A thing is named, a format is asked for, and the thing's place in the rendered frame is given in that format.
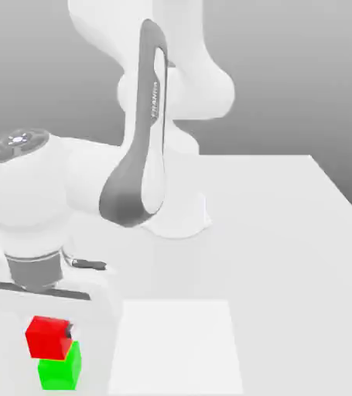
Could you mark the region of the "small green cube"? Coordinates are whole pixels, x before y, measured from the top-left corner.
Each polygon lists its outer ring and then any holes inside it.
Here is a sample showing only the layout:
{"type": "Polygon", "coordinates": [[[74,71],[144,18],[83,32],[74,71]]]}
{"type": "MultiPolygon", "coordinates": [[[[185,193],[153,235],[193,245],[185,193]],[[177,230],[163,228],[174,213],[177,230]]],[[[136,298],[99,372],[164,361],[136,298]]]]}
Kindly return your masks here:
{"type": "Polygon", "coordinates": [[[38,363],[38,373],[43,390],[74,391],[80,377],[82,359],[80,343],[74,340],[64,360],[44,360],[38,363]]]}

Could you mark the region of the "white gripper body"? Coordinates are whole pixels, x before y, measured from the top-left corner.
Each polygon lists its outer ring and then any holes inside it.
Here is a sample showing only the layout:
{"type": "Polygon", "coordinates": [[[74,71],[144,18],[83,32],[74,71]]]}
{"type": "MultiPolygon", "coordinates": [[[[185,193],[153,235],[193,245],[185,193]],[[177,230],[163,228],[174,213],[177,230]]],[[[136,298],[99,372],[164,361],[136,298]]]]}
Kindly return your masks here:
{"type": "Polygon", "coordinates": [[[0,313],[47,316],[74,323],[107,322],[118,314],[118,297],[100,272],[71,269],[62,280],[32,292],[0,275],[0,313]]]}

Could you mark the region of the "small red cube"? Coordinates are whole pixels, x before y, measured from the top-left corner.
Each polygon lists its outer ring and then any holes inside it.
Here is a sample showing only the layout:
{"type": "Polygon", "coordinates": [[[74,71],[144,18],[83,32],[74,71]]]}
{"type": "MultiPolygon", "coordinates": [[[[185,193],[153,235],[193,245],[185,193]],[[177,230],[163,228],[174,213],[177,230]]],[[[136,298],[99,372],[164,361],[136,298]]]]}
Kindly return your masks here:
{"type": "Polygon", "coordinates": [[[64,360],[73,342],[65,336],[68,323],[66,319],[34,316],[25,331],[31,358],[64,360]]]}

